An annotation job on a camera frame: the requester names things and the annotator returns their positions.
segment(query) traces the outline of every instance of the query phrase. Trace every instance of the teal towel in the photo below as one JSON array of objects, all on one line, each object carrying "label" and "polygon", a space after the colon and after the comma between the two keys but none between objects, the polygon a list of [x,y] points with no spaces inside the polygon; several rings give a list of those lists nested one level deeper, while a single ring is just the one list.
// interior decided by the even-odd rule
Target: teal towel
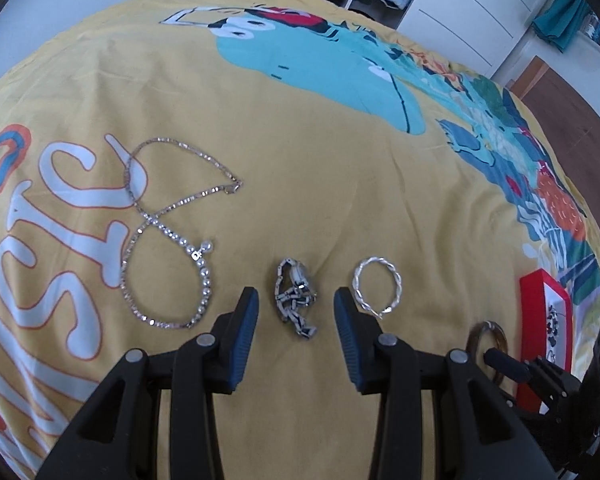
[{"label": "teal towel", "polygon": [[564,52],[590,10],[584,0],[555,0],[533,26],[540,38]]}]

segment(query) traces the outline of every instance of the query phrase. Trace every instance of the red jewelry box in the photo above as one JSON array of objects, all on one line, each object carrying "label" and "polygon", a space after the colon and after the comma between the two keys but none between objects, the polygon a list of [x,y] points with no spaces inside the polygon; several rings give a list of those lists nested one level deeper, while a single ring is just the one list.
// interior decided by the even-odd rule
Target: red jewelry box
[{"label": "red jewelry box", "polygon": [[[520,278],[522,300],[521,361],[538,356],[571,371],[573,352],[573,307],[567,291],[545,270],[539,269]],[[534,413],[547,407],[526,385],[516,394],[518,406]]]}]

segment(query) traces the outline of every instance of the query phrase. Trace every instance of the bed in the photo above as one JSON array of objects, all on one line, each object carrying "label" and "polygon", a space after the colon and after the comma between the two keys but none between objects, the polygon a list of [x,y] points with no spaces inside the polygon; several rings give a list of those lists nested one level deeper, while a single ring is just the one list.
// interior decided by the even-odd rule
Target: bed
[{"label": "bed", "polygon": [[[141,322],[120,291],[142,223],[123,168],[153,137],[195,145],[244,181],[164,217],[215,245],[214,295],[192,330]],[[148,210],[222,179],[162,145],[131,171]],[[150,316],[186,319],[196,267],[149,231],[130,288]],[[176,349],[251,285],[260,318],[246,376],[216,404],[226,476],[366,478],[377,399],[349,383],[331,305],[371,255],[403,278],[383,330],[437,354],[489,319],[518,355],[518,280],[545,269],[573,301],[573,371],[584,374],[600,325],[600,230],[510,92],[323,0],[131,0],[86,19],[0,80],[1,455],[33,478],[125,351]],[[286,257],[317,283],[309,341],[272,299]],[[362,286],[372,304],[391,299],[382,269]],[[424,428],[431,478],[430,417]],[[160,452],[164,473],[165,440]]]}]

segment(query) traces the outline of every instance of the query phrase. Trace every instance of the white braided bangle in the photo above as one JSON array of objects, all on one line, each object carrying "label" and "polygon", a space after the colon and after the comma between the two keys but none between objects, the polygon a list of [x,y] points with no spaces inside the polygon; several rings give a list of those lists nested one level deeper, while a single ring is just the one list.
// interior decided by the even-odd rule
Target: white braided bangle
[{"label": "white braided bangle", "polygon": [[[362,269],[364,269],[366,266],[368,266],[368,264],[370,264],[372,262],[378,262],[379,264],[383,264],[387,269],[389,269],[391,271],[392,275],[394,276],[394,280],[395,280],[395,298],[388,307],[386,307],[384,310],[382,310],[379,313],[376,312],[371,307],[371,305],[369,305],[365,301],[365,299],[362,297],[362,292],[360,292],[360,274],[362,273]],[[363,260],[362,262],[360,262],[359,266],[357,266],[356,270],[354,270],[354,272],[353,272],[353,282],[351,282],[351,285],[353,287],[354,297],[356,298],[356,301],[358,302],[358,304],[364,310],[371,312],[378,319],[382,319],[382,316],[384,316],[384,314],[388,314],[389,312],[391,312],[400,303],[400,297],[402,296],[402,277],[400,276],[398,271],[395,269],[394,264],[392,264],[388,260],[385,260],[384,258],[380,258],[378,256],[372,256],[372,257],[367,258],[366,260]]]}]

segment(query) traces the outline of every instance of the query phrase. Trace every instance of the cartoon eye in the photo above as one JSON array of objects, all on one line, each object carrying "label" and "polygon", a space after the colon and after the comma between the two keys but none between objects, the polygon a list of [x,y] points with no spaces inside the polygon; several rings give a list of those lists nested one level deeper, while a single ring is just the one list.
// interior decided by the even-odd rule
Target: cartoon eye
[{"label": "cartoon eye", "polygon": [[391,82],[391,74],[389,74],[384,68],[378,65],[369,65],[369,72],[378,77],[381,77],[385,81]]},{"label": "cartoon eye", "polygon": [[266,22],[259,18],[227,18],[226,22],[235,27],[245,28],[246,30],[273,30],[276,26],[271,22]]},{"label": "cartoon eye", "polygon": [[233,25],[223,25],[222,27],[209,27],[209,30],[219,38],[235,38],[237,40],[252,40],[253,32],[244,28],[234,27]]}]

